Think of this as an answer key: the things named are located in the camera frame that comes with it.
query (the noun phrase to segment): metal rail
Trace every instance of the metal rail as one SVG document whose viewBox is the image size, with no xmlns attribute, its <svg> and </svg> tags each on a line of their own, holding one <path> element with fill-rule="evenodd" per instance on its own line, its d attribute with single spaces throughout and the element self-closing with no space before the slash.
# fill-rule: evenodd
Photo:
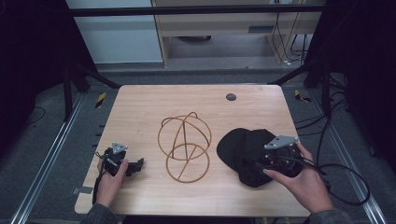
<svg viewBox="0 0 396 224">
<path fill-rule="evenodd" d="M 25 223 L 27 218 L 29 217 L 32 208 L 35 205 L 35 201 L 37 200 L 38 195 L 43 189 L 44 184 L 46 183 L 46 180 L 50 174 L 50 171 L 54 163 L 56 162 L 59 152 L 61 151 L 62 146 L 64 145 L 64 141 L 67 135 L 69 134 L 71 127 L 73 126 L 78 111 L 81 108 L 81 103 L 84 99 L 84 96 L 85 96 L 84 93 L 79 93 L 77 95 L 76 102 L 73 106 L 75 108 L 74 112 L 71 114 L 70 119 L 64 122 L 64 124 L 61 127 L 61 130 L 58 132 L 58 135 L 56 136 L 54 142 L 52 143 L 49 153 L 47 154 L 46 159 L 44 159 L 43 164 L 41 165 L 40 170 L 35 176 L 32 185 L 30 186 L 25 197 L 23 198 L 23 201 L 21 202 L 20 206 L 18 207 L 17 211 L 12 217 L 10 222 L 11 224 Z"/>
<path fill-rule="evenodd" d="M 320 97 L 315 91 L 309 91 L 309 92 L 318 110 L 321 112 L 321 114 L 323 114 L 323 110 L 319 104 Z M 352 170 L 356 171 L 357 173 L 361 174 L 357 165 L 355 164 L 355 162 L 352 160 L 351 156 L 347 152 L 347 148 L 344 145 L 341 136 L 338 134 L 336 128 L 334 127 L 334 125 L 332 125 L 332 123 L 330 123 L 329 125 L 329 133 L 331 135 L 333 142 L 335 143 L 335 151 L 337 152 L 337 155 L 340 158 L 341 163 L 351 168 Z M 347 175 L 356 194 L 358 195 L 358 198 L 360 200 L 363 200 L 367 193 L 366 187 L 364 186 L 363 182 L 361 182 L 355 175 L 353 175 L 350 172 L 348 172 Z M 384 217 L 384 214 L 381 211 L 381 208 L 378 206 L 378 203 L 376 202 L 373 194 L 371 194 L 369 201 L 363 205 L 363 208 L 367 214 L 367 217 L 370 219 L 372 223 L 374 224 L 388 223 Z"/>
</svg>

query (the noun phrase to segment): person's left hand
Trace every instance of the person's left hand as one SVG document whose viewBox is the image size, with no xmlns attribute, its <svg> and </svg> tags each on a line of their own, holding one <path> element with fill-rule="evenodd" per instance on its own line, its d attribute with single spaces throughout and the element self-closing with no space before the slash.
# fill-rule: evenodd
<svg viewBox="0 0 396 224">
<path fill-rule="evenodd" d="M 101 167 L 101 163 L 102 160 L 99 160 L 98 168 Z M 115 176 L 112 176 L 108 172 L 103 174 L 102 179 L 99 182 L 96 203 L 99 203 L 107 208 L 110 207 L 120 190 L 122 180 L 125 177 L 125 172 L 127 169 L 128 161 L 124 160 Z"/>
</svg>

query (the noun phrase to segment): metal bracket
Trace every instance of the metal bracket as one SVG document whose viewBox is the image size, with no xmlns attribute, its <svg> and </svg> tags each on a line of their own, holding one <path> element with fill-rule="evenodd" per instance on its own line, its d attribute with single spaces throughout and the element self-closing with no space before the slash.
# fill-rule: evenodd
<svg viewBox="0 0 396 224">
<path fill-rule="evenodd" d="M 268 145 L 264 145 L 265 149 L 278 149 L 300 141 L 298 137 L 290 137 L 285 135 L 278 135 Z"/>
<path fill-rule="evenodd" d="M 112 148 L 113 148 L 113 154 L 118 154 L 122 151 L 125 151 L 128 147 L 125 145 L 121 145 L 116 142 L 113 142 Z"/>
<path fill-rule="evenodd" d="M 93 188 L 82 186 L 80 188 L 73 188 L 72 194 L 77 194 L 77 195 L 79 195 L 80 193 L 91 194 L 92 190 Z"/>
</svg>

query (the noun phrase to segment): black cap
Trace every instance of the black cap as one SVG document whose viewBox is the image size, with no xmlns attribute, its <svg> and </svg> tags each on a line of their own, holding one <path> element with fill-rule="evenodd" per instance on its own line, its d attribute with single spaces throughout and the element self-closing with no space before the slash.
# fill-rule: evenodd
<svg viewBox="0 0 396 224">
<path fill-rule="evenodd" d="M 276 136 L 265 129 L 247 130 L 238 128 L 227 133 L 218 144 L 217 152 L 221 160 L 239 175 L 239 180 L 257 188 L 272 180 L 262 169 L 275 169 L 276 150 L 268 150 Z"/>
</svg>

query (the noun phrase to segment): copper wire frame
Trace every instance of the copper wire frame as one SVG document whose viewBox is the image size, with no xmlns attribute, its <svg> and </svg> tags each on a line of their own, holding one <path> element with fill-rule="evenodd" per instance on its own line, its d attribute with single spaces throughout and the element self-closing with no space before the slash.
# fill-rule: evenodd
<svg viewBox="0 0 396 224">
<path fill-rule="evenodd" d="M 193 118 L 193 119 L 198 119 L 198 120 L 200 120 L 200 121 L 206 126 L 206 128 L 208 129 L 208 131 L 209 131 L 209 138 L 207 138 L 206 135 L 204 134 L 204 132 L 202 132 L 196 125 L 194 125 L 194 124 L 192 124 L 191 122 L 187 121 L 188 118 Z M 172 150 L 169 151 L 169 152 L 166 152 L 166 151 L 163 149 L 163 147 L 161 146 L 161 143 L 160 143 L 161 132 L 162 132 L 162 130 L 163 130 L 163 127 L 164 127 L 168 122 L 170 122 L 171 120 L 175 120 L 175 119 L 176 119 L 176 120 L 180 120 L 180 121 L 181 121 L 181 124 L 180 124 L 180 126 L 178 127 L 178 129 L 177 129 L 177 134 L 176 134 L 175 139 L 174 139 L 174 142 L 173 142 Z M 201 147 L 201 146 L 198 146 L 198 145 L 195 144 L 195 143 L 188 143 L 188 142 L 187 142 L 187 136 L 186 136 L 186 123 L 189 124 L 191 127 L 193 127 L 195 130 L 197 130 L 197 131 L 205 138 L 206 143 L 207 143 L 206 148 L 203 148 L 203 147 Z M 184 140 L 184 143 L 183 143 L 183 144 L 176 145 L 176 143 L 177 143 L 177 137 L 178 137 L 178 135 L 179 135 L 179 133 L 180 133 L 180 131 L 181 131 L 182 129 L 183 129 L 183 137 L 184 137 L 183 140 Z M 209 170 L 210 159 L 209 159 L 209 155 L 207 154 L 207 150 L 209 149 L 209 146 L 210 146 L 211 141 L 212 141 L 212 132 L 210 131 L 209 126 L 208 126 L 203 120 L 199 119 L 199 118 L 198 118 L 198 115 L 197 115 L 195 112 L 191 112 L 191 113 L 190 113 L 189 115 L 187 115 L 187 116 L 177 116 L 177 117 L 174 117 L 174 118 L 166 118 L 166 119 L 164 119 L 163 122 L 162 122 L 162 124 L 161 124 L 161 129 L 160 129 L 160 131 L 158 132 L 158 145 L 159 145 L 161 151 L 163 152 L 163 154 L 166 155 L 166 171 L 167 171 L 167 173 L 168 173 L 173 179 L 175 179 L 177 182 L 180 182 L 180 183 L 193 183 L 193 182 L 196 182 L 196 181 L 202 179 L 202 178 L 206 175 L 207 171 Z M 192 150 L 192 152 L 191 152 L 190 155 L 189 155 L 189 153 L 188 153 L 187 146 L 194 146 L 194 148 L 193 148 L 193 150 Z M 185 157 L 185 158 L 177 158 L 177 157 L 175 157 L 175 150 L 177 150 L 177 149 L 180 148 L 180 147 L 184 147 L 184 148 L 185 148 L 185 152 L 186 152 L 186 157 Z M 202 150 L 202 153 L 199 154 L 199 155 L 197 155 L 197 156 L 194 156 L 194 157 L 193 157 L 192 155 L 194 154 L 194 152 L 195 152 L 195 150 L 196 150 L 197 148 L 200 148 L 200 149 Z M 204 171 L 200 176 L 198 176 L 197 178 L 195 178 L 195 179 L 193 179 L 193 180 L 182 180 L 182 179 L 181 179 L 181 176 L 183 175 L 183 173 L 184 173 L 184 171 L 185 171 L 187 165 L 189 164 L 189 162 L 190 162 L 191 160 L 194 160 L 194 159 L 197 159 L 197 158 L 201 157 L 201 156 L 204 155 L 204 154 L 206 155 L 206 159 L 207 159 L 207 166 L 206 166 L 206 168 L 205 168 L 205 171 Z M 181 170 L 181 172 L 180 172 L 180 174 L 179 174 L 178 176 L 173 175 L 173 174 L 171 173 L 170 169 L 169 169 L 169 160 L 170 160 L 170 159 L 176 160 L 176 161 L 185 161 L 185 162 L 186 162 L 186 163 L 184 164 L 184 166 L 183 166 L 183 168 L 182 168 L 182 170 Z"/>
</svg>

